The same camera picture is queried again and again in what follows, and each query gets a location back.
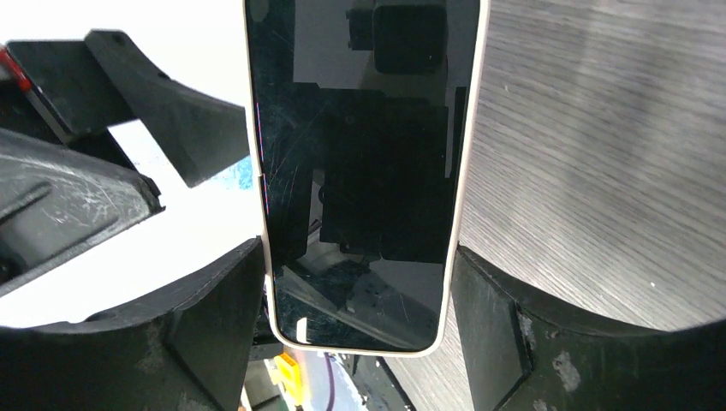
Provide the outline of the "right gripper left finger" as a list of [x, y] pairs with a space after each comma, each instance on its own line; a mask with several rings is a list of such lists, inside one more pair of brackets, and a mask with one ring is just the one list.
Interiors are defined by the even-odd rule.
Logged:
[[265, 277], [261, 241], [76, 324], [1, 330], [4, 410], [235, 410]]

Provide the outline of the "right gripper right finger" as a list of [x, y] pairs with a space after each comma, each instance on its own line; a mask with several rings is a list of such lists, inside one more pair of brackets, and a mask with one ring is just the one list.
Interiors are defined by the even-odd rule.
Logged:
[[722, 410], [725, 323], [656, 331], [510, 276], [467, 247], [452, 298], [478, 410]]

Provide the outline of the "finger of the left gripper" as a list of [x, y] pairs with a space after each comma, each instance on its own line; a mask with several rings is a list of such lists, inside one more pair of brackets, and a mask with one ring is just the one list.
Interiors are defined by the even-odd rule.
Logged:
[[134, 170], [2, 130], [2, 295], [160, 213], [158, 196]]
[[109, 129], [140, 121], [190, 188], [249, 154], [243, 107], [172, 80], [123, 31], [9, 41], [5, 80], [32, 112], [7, 125], [129, 167]]

